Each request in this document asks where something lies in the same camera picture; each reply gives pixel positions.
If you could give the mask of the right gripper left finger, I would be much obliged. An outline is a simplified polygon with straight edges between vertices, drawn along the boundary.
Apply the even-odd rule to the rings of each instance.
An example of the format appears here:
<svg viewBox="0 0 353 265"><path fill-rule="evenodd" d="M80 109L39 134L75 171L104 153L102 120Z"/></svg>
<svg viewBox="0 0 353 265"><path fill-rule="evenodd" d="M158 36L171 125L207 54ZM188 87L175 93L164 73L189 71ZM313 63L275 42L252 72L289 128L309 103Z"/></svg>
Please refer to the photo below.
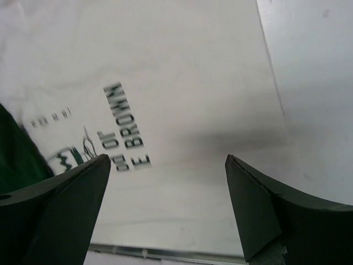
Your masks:
<svg viewBox="0 0 353 265"><path fill-rule="evenodd" d="M1 264L83 264L109 179L99 155L1 195Z"/></svg>

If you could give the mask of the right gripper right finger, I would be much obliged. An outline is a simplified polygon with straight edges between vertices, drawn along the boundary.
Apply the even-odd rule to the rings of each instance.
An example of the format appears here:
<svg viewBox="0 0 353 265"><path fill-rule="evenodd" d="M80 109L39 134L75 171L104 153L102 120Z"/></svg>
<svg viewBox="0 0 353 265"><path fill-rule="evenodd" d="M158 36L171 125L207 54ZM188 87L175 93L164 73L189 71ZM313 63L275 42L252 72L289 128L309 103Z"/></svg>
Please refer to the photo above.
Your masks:
<svg viewBox="0 0 353 265"><path fill-rule="evenodd" d="M352 206L315 197L228 155L228 189L249 264L351 264Z"/></svg>

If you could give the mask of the white and green t shirt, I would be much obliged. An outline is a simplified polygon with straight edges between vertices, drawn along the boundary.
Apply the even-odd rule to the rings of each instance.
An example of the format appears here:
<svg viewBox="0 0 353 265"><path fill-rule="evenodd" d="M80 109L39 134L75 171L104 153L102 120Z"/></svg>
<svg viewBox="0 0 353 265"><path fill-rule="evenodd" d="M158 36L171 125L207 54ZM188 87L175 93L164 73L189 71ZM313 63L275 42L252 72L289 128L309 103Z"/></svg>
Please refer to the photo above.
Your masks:
<svg viewBox="0 0 353 265"><path fill-rule="evenodd" d="M2 1L1 102L57 174L170 164L194 20L177 1Z"/></svg>

